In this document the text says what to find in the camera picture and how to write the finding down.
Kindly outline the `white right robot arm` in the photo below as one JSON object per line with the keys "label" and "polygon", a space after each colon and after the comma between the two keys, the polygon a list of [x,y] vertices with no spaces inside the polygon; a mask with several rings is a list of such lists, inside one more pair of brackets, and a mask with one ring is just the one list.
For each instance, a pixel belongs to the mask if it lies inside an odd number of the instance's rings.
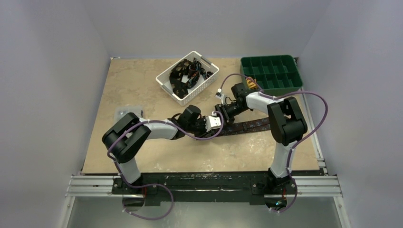
{"label": "white right robot arm", "polygon": [[216,93],[221,104],[215,105],[215,109],[222,113],[224,127],[232,127],[235,116],[247,110],[258,110],[268,115],[276,147],[267,175],[267,188],[272,193],[279,193],[291,179],[292,150],[307,132],[307,123],[299,104],[294,97],[283,99],[262,92],[247,92],[241,83],[234,85],[231,90],[235,100],[229,104],[221,88]]}

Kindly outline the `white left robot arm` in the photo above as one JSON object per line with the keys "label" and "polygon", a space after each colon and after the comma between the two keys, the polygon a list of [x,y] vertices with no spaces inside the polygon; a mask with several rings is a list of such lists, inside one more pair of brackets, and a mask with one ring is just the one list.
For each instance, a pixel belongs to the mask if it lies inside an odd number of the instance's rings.
{"label": "white left robot arm", "polygon": [[125,178],[123,188],[129,194],[137,194],[142,182],[135,156],[146,140],[176,140],[186,134],[201,139],[220,126],[221,120],[216,114],[202,116],[200,109],[194,105],[162,121],[146,120],[129,112],[103,135],[102,143]]}

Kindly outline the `maroon blue floral tie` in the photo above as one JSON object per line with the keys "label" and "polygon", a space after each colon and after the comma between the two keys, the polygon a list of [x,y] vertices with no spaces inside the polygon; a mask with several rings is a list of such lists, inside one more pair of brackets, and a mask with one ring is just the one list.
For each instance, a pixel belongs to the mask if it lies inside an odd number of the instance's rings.
{"label": "maroon blue floral tie", "polygon": [[227,123],[217,137],[270,131],[270,129],[269,118],[266,117],[239,123]]}

